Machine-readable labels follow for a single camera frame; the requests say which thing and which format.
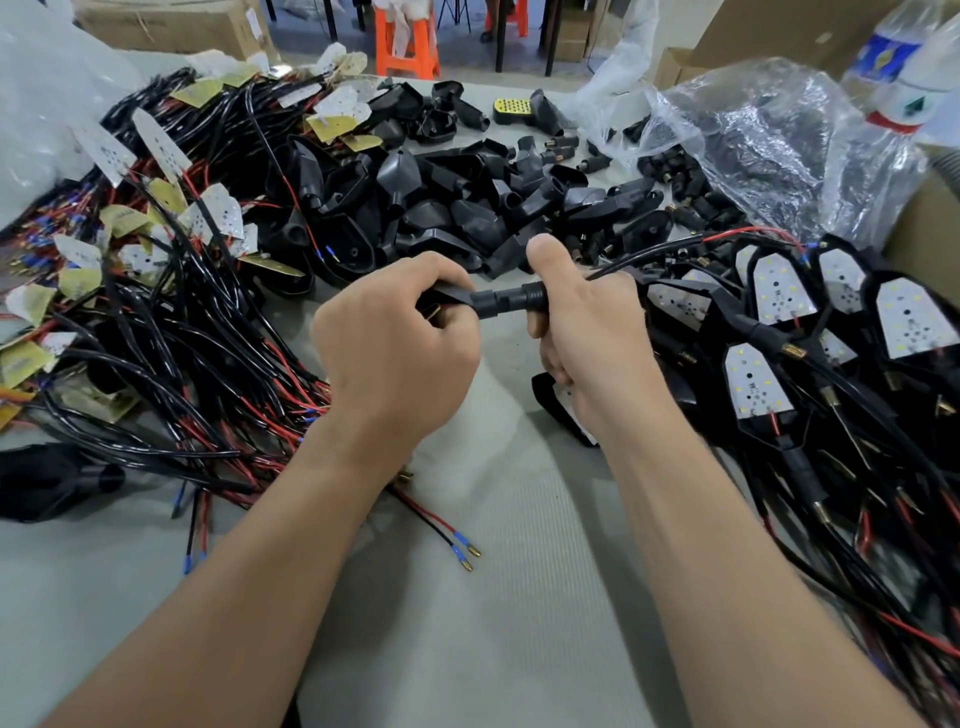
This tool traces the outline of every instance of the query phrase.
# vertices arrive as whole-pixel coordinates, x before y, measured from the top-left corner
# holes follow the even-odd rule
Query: bottle label
[[[860,78],[889,84],[920,43],[901,43],[874,33],[856,56],[850,71]]]
[[[924,88],[897,79],[874,95],[874,111],[868,121],[898,132],[911,133],[928,122],[949,90]]]

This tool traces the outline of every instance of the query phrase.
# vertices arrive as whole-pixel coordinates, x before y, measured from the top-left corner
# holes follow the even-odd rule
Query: clear plastic bag
[[[785,59],[744,61],[663,93],[631,151],[674,144],[762,225],[804,240],[832,232],[880,249],[919,187],[926,156],[909,136],[868,124],[826,73]]]
[[[93,167],[67,124],[99,120],[144,85],[112,48],[36,0],[0,3],[0,226],[63,177]]]

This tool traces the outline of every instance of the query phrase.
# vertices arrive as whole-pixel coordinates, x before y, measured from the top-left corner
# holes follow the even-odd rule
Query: forearm
[[[632,435],[602,445],[694,723],[921,726],[793,573],[673,402],[634,412]]]
[[[45,728],[280,724],[356,530],[390,476],[375,458],[341,457],[336,422],[324,420]]]

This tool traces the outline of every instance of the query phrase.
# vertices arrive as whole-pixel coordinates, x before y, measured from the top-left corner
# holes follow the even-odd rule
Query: plastic bottle
[[[876,90],[867,120],[913,133],[955,88],[960,88],[960,13],[909,58],[893,83]]]
[[[944,0],[905,0],[876,26],[840,82],[864,110],[883,85],[892,83],[910,58],[940,25]]]

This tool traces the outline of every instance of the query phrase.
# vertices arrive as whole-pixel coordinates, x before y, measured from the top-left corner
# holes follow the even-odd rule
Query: gray work table
[[[150,70],[160,65],[150,64]],[[414,82],[422,90],[429,84]],[[529,91],[467,85],[490,112]],[[511,144],[525,127],[491,126]],[[457,145],[480,134],[458,133]],[[625,170],[592,176],[598,186]],[[497,287],[528,277],[508,274]],[[479,285],[488,285],[482,280]],[[308,367],[311,300],[270,315]],[[674,668],[610,471],[534,400],[537,347],[522,314],[481,325],[483,361],[453,420],[418,448],[414,490],[483,551],[449,548],[381,499],[357,537],[300,687],[303,725],[688,725]],[[15,427],[3,447],[36,435]],[[180,582],[187,521],[174,482],[85,504],[47,523],[0,522],[4,726],[38,721]],[[218,501],[213,547],[240,512]]]

